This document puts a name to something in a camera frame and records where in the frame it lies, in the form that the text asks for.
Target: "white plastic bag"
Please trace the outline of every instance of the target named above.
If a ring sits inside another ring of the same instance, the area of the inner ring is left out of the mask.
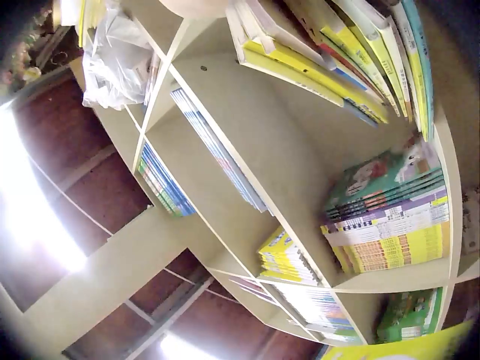
[[[94,103],[121,110],[143,103],[152,48],[137,25],[118,8],[107,5],[93,44],[84,46],[83,106]]]

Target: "light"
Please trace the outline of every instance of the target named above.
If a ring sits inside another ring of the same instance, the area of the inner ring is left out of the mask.
[[[0,113],[0,192],[15,241],[26,250],[40,242],[67,270],[83,268],[86,256],[50,208],[8,110]]]
[[[220,360],[196,348],[180,337],[167,334],[160,342],[160,348],[167,360],[195,359],[195,360]]]

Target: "blue book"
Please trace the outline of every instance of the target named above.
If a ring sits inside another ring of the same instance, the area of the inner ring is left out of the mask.
[[[190,215],[195,213],[194,208],[187,200],[182,191],[178,188],[175,181],[172,179],[168,170],[161,164],[160,160],[155,156],[150,147],[147,147],[147,156],[153,161],[153,164],[157,171],[159,171],[160,176],[163,178],[166,183],[165,191],[169,194],[173,203],[177,206],[178,209],[182,212],[183,215]]]
[[[425,95],[427,97],[428,138],[426,140],[430,141],[433,139],[433,82],[427,40],[425,39],[423,26],[415,2],[413,0],[401,1],[419,50],[420,65],[423,72],[423,81],[425,82]]]
[[[175,191],[175,183],[171,180],[170,176],[165,172],[165,169],[162,164],[160,164],[159,160],[153,153],[153,151],[150,149],[150,146],[148,144],[145,144],[144,147],[145,151],[145,157],[147,161],[151,164],[153,170],[157,173],[157,175],[162,179],[163,184],[165,185],[164,190],[170,197],[170,199],[173,201],[175,206],[182,212],[183,215],[184,209],[181,206],[181,197],[179,194]]]
[[[174,205],[180,210],[183,216],[195,213],[188,199],[183,195],[176,183],[171,178],[167,169],[161,164],[160,160],[153,153],[148,144],[145,144],[142,151],[142,158],[148,164],[157,181],[163,186],[163,190],[172,200]]]

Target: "beige bookshelf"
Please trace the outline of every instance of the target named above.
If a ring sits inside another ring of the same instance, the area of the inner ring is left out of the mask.
[[[154,97],[145,112],[141,106],[129,106],[120,112],[102,108],[95,111],[123,160],[158,208],[156,212],[160,214],[164,209],[136,171],[145,142],[164,162],[197,212],[185,218],[168,219],[165,211],[158,219],[150,217],[151,221],[162,219],[182,228],[187,233],[182,244],[190,248],[212,275],[260,321],[286,333],[333,346],[343,345],[309,329],[276,291],[276,280],[259,276],[256,251],[279,224],[323,278],[320,286],[329,289],[363,343],[373,343],[373,324],[379,315],[380,302],[392,292],[443,287],[437,325],[440,330],[455,283],[479,277],[480,265],[478,254],[461,256],[460,173],[449,127],[456,120],[445,115],[451,111],[451,104],[444,108],[443,99],[435,98],[434,145],[448,193],[449,257],[347,276],[335,265],[330,246],[317,228],[316,216],[329,181],[341,170],[400,144],[411,130],[409,124],[393,115],[388,125],[374,130],[299,87],[238,65],[226,19],[184,20],[157,0],[132,0],[126,6],[161,58]],[[428,14],[424,11],[421,14],[427,18],[425,26],[431,26]],[[435,57],[442,56],[435,50],[442,49],[438,42],[444,39],[438,36],[428,40],[435,42],[431,51],[435,63]],[[438,67],[432,68],[437,89],[442,86],[442,74],[436,72]],[[72,70],[82,84],[81,63],[74,62]],[[175,83],[183,87],[202,112],[274,216],[258,212],[242,199],[169,96]],[[141,217],[151,216],[153,210],[147,212]],[[194,236],[197,229],[190,223],[202,225],[201,232],[208,230],[211,236]],[[170,242],[179,239],[167,236],[156,241],[168,249]],[[229,275],[256,279],[276,304],[242,291],[228,280]],[[144,277],[136,273],[131,277],[138,282],[138,288],[146,282],[141,283]],[[40,316],[39,303],[27,313],[36,311]]]

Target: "white book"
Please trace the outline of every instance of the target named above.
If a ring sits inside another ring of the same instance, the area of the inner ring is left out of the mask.
[[[264,34],[274,38],[284,46],[291,48],[306,58],[321,65],[328,70],[335,68],[333,59],[326,53],[320,53],[311,48],[307,40],[305,40],[301,33],[295,28],[291,21],[283,14],[281,9],[271,0],[238,0],[236,4],[244,3],[250,9],[258,25],[263,30]],[[269,54],[275,50],[273,43],[264,46],[265,52]]]
[[[382,39],[387,48],[388,54],[392,59],[395,72],[402,89],[403,98],[407,107],[407,115],[412,119],[412,111],[410,104],[410,94],[408,92],[407,76],[405,74],[405,68],[403,66],[402,57],[395,40],[394,31],[392,25],[395,26],[391,16],[385,17],[380,14],[372,5],[365,0],[352,0],[355,6],[362,11],[366,17],[371,21],[374,27],[380,32]]]
[[[410,62],[408,61],[407,51],[406,51],[405,46],[403,44],[400,32],[399,32],[397,26],[395,25],[395,22],[393,21],[392,17],[389,17],[388,21],[390,23],[390,26],[392,27],[393,35],[395,36],[395,41],[396,41],[396,44],[398,46],[398,50],[400,51],[400,56],[402,57],[402,62],[403,62],[403,66],[405,68],[405,73],[407,74],[408,86],[410,86],[410,94],[411,94],[411,97],[413,98],[412,115],[413,115],[413,118],[415,119],[415,123],[417,125],[417,130],[419,132],[421,132],[420,108],[419,108],[419,102],[418,102],[418,97],[417,97],[417,90],[415,88],[415,81],[413,80],[412,68],[410,66]]]

